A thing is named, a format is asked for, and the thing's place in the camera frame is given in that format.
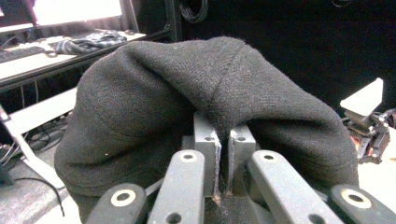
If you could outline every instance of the monitor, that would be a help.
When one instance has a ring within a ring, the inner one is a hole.
[[[120,0],[28,0],[35,25],[47,26],[121,16]]]
[[[0,34],[27,30],[32,22],[23,0],[0,0]]]

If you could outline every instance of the white circular joint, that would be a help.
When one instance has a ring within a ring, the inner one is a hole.
[[[341,196],[347,203],[359,208],[369,208],[372,206],[370,199],[353,189],[343,189]]]
[[[264,162],[269,162],[269,163],[277,162],[276,154],[268,151],[264,151],[260,153],[260,159]]]
[[[183,162],[194,162],[197,160],[197,155],[191,151],[180,153],[180,160]]]
[[[136,193],[131,189],[121,189],[113,194],[111,203],[116,207],[123,207],[131,204],[136,198]]]

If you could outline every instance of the black backdrop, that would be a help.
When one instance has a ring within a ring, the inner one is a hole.
[[[201,0],[188,2],[196,11]],[[208,3],[205,21],[183,22],[185,39],[244,39],[341,116],[340,101],[377,77],[385,81],[377,109],[396,107],[396,2],[355,0],[347,7],[332,0]]]

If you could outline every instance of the keyboard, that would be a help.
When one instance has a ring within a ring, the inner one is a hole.
[[[6,63],[9,61],[25,58],[28,56],[44,53],[45,50],[40,47],[30,47],[26,49],[14,49],[14,50],[0,50],[0,63]]]

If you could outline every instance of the knit beanie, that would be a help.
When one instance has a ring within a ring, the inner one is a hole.
[[[123,182],[147,187],[191,134],[197,110],[220,140],[247,124],[261,148],[284,155],[306,179],[327,189],[358,185],[356,151],[337,114],[230,37],[135,41],[92,65],[78,83],[56,171],[84,195]]]

